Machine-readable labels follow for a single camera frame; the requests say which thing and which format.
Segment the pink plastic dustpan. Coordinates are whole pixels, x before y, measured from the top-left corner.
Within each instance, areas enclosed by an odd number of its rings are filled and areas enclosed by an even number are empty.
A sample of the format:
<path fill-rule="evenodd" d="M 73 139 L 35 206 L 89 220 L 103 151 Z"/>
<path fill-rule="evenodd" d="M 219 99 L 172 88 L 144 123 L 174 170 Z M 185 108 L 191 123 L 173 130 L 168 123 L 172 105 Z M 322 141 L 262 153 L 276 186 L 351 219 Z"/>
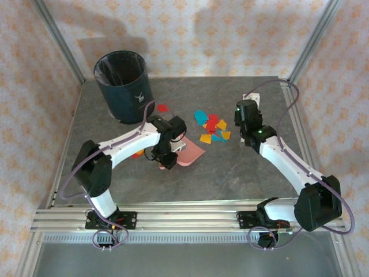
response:
<path fill-rule="evenodd" d="M 203 155 L 205 150 L 197 146 L 186 136 L 184 136 L 184 138 L 181 140 L 186 143 L 186 147 L 184 150 L 176 152 L 178 155 L 176 163 L 182 167 L 187 167 L 193 164 L 201 155 Z"/>

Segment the dark blue waste bin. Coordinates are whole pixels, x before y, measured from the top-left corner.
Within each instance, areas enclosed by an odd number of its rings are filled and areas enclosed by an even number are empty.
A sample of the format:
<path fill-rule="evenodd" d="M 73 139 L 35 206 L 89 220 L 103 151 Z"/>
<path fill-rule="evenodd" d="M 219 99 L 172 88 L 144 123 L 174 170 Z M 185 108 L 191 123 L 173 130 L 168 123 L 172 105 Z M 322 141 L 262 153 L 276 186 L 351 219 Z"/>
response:
<path fill-rule="evenodd" d="M 145 106 L 154 100 L 147 68 L 135 82 L 123 86 L 108 86 L 96 80 L 112 116 L 121 123 L 135 124 L 144 118 Z"/>

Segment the clear plastic bin liner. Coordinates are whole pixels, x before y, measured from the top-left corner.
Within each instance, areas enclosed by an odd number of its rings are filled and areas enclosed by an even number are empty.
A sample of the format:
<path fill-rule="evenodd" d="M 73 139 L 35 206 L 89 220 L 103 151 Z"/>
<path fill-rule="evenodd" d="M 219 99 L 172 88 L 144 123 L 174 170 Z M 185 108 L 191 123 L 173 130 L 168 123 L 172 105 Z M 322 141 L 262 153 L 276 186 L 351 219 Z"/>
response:
<path fill-rule="evenodd" d="M 106 54 L 94 67 L 95 79 L 108 86 L 123 86 L 138 80 L 146 69 L 146 63 L 139 54 L 120 50 Z"/>

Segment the aluminium side rail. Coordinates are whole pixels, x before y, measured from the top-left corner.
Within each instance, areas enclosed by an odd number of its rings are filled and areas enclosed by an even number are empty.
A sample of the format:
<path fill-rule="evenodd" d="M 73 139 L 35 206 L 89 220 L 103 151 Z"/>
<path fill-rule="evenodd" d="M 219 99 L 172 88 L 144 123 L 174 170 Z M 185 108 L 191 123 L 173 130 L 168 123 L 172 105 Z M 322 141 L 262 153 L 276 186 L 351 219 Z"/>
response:
<path fill-rule="evenodd" d="M 47 195 L 47 198 L 46 198 L 46 203 L 44 205 L 44 207 L 46 209 L 50 209 L 53 206 L 53 204 L 55 203 L 55 197 L 57 196 L 59 184 L 60 184 L 60 181 L 61 181 L 61 175 L 62 175 L 62 171 L 63 171 L 63 168 L 64 168 L 65 160 L 66 160 L 67 149 L 68 149 L 70 138 L 71 138 L 74 119 L 76 117 L 76 112 L 77 112 L 78 105 L 80 103 L 80 99 L 81 99 L 81 96 L 82 96 L 82 93 L 83 93 L 84 85 L 85 84 L 83 84 L 81 89 L 80 89 L 80 92 L 78 94 L 78 98 L 76 100 L 76 104 L 75 104 L 75 106 L 73 108 L 73 111 L 72 111 L 72 114 L 71 114 L 71 121 L 70 121 L 68 130 L 67 130 L 67 136 L 66 136 L 66 140 L 65 140 L 65 143 L 64 143 L 64 146 L 63 146 L 63 149 L 62 149 L 62 154 L 61 154 L 61 157 L 59 159 L 59 163 L 58 163 L 57 170 L 55 172 L 54 180 L 52 182 L 50 191 L 49 191 L 49 193 Z"/>
<path fill-rule="evenodd" d="M 307 137 L 307 130 L 302 121 L 302 116 L 300 115 L 300 110 L 297 104 L 296 89 L 286 80 L 280 80 L 281 89 L 284 95 L 284 99 L 287 104 L 287 109 L 283 112 L 281 118 L 277 123 L 277 133 L 284 137 L 282 134 L 282 127 L 284 126 L 284 118 L 290 118 L 293 129 L 299 144 L 299 149 L 301 155 L 299 157 L 305 162 L 305 167 L 308 172 L 313 172 L 318 169 L 318 163 L 314 157 L 313 151 L 309 147 L 309 139 Z"/>

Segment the aluminium cross rail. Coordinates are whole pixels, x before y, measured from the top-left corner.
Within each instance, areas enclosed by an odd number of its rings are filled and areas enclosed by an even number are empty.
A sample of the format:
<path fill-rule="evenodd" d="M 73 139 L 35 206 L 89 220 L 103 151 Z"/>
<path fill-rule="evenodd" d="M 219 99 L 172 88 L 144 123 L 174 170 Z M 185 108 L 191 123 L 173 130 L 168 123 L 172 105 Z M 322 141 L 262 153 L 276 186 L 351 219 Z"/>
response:
<path fill-rule="evenodd" d="M 236 218 L 236 211 L 201 209 L 161 209 L 153 207 L 122 207 L 123 211 L 135 211 L 135 231 L 137 232 L 223 232 L 241 231 Z M 32 231 L 85 231 L 86 216 L 83 209 L 60 208 L 40 209 L 36 211 L 31 225 Z"/>

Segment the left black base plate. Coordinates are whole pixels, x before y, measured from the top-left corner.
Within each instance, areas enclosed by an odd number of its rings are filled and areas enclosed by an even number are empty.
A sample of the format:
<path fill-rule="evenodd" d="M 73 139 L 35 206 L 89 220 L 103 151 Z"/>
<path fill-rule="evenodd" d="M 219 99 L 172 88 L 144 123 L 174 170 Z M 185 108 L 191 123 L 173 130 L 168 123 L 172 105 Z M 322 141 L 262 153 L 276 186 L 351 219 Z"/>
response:
<path fill-rule="evenodd" d="M 85 229 L 87 230 L 113 230 L 114 227 L 110 223 L 103 221 L 95 211 L 88 210 L 86 213 Z M 125 212 L 119 211 L 114 213 L 109 219 L 109 221 L 119 224 L 128 230 L 135 230 L 137 223 L 137 213 L 136 212 Z"/>

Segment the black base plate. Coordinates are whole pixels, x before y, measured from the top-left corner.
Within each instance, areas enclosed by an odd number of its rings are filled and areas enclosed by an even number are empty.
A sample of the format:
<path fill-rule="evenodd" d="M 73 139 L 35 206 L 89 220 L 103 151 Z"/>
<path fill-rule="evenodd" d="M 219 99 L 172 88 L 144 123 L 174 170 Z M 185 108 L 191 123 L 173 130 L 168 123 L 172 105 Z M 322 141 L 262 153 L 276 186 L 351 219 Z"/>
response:
<path fill-rule="evenodd" d="M 113 230 L 114 227 L 110 223 L 103 221 L 95 211 L 88 210 L 86 213 L 85 229 L 87 230 Z M 119 224 L 128 230 L 135 230 L 137 223 L 137 213 L 136 212 L 125 212 L 119 211 L 114 213 L 109 219 L 109 221 Z"/>
<path fill-rule="evenodd" d="M 236 219 L 239 223 L 239 228 L 243 230 L 249 230 L 261 225 L 256 211 L 239 211 L 236 214 Z"/>

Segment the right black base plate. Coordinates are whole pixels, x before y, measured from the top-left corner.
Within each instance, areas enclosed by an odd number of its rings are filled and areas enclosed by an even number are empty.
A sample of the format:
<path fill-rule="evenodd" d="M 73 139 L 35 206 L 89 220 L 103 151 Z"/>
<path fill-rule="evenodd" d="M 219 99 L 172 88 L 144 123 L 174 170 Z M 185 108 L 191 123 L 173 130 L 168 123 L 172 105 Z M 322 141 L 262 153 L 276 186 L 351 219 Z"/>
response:
<path fill-rule="evenodd" d="M 249 230 L 261 225 L 256 211 L 239 211 L 236 214 L 236 219 L 239 223 L 239 228 L 243 230 Z"/>

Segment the aluminium frame post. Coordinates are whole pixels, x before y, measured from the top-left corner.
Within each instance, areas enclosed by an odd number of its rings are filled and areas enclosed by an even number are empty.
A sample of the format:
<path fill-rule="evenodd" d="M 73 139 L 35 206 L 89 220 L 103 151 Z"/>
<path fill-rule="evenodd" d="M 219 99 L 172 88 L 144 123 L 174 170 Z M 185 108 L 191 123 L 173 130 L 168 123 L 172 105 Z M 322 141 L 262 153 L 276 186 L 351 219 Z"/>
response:
<path fill-rule="evenodd" d="M 59 47 L 62 55 L 64 56 L 66 62 L 68 63 L 72 73 L 78 80 L 78 82 L 83 85 L 86 82 L 86 79 L 83 76 L 83 73 L 78 66 L 72 52 L 70 51 L 69 46 L 67 45 L 61 30 L 59 29 L 58 25 L 56 24 L 51 12 L 49 11 L 48 7 L 44 3 L 44 0 L 31 0 L 32 4 L 34 5 L 35 9 L 39 13 L 40 17 L 46 24 L 46 27 L 52 36 L 53 40 Z"/>
<path fill-rule="evenodd" d="M 319 42 L 321 41 L 332 19 L 334 19 L 334 16 L 336 15 L 342 2 L 343 0 L 329 0 L 328 1 L 317 25 L 315 26 L 309 40 L 307 41 L 307 44 L 303 52 L 301 53 L 294 69 L 289 75 L 288 81 L 292 83 L 296 83 L 298 81 L 298 78 L 302 74 L 303 69 L 305 68 L 308 61 L 310 60 L 312 54 L 314 53 L 314 50 L 316 49 Z"/>

